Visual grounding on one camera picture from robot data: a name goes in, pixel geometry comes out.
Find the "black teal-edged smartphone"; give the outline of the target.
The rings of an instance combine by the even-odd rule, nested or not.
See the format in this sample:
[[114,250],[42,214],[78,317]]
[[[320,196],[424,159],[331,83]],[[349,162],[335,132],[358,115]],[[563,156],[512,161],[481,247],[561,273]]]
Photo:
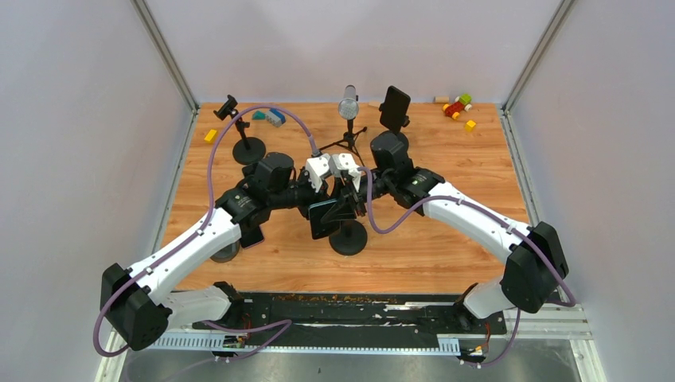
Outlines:
[[319,240],[334,234],[340,228],[340,222],[335,218],[334,207],[336,199],[329,199],[313,203],[308,207],[308,220],[313,240]]

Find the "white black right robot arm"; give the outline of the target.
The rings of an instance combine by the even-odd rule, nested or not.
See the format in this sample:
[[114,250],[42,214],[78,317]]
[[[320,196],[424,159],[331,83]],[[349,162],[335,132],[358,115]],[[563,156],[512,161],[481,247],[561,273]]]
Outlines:
[[373,201],[390,195],[406,211],[443,222],[481,244],[505,266],[501,277],[467,288],[454,304],[456,325],[474,332],[498,311],[518,308],[535,314],[569,273],[557,230],[541,221],[533,226],[511,219],[462,193],[428,169],[414,166],[408,148],[396,134],[384,132],[370,144],[376,168],[359,166],[351,154],[319,154],[306,160],[310,184],[319,191],[329,176],[343,184],[330,198],[330,210],[318,214],[317,232],[345,214],[367,216],[374,231],[390,228],[375,223]]

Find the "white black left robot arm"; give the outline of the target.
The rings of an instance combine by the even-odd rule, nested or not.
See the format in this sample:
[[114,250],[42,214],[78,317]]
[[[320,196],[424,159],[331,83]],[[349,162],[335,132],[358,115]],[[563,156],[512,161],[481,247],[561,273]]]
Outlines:
[[165,247],[129,267],[113,263],[102,274],[98,322],[108,321],[134,351],[154,344],[168,329],[213,321],[236,328],[244,308],[218,283],[203,290],[175,291],[187,275],[225,248],[263,241],[261,225],[275,209],[307,209],[326,195],[329,155],[306,160],[293,178],[293,159],[273,152],[245,166],[243,179],[206,214]]

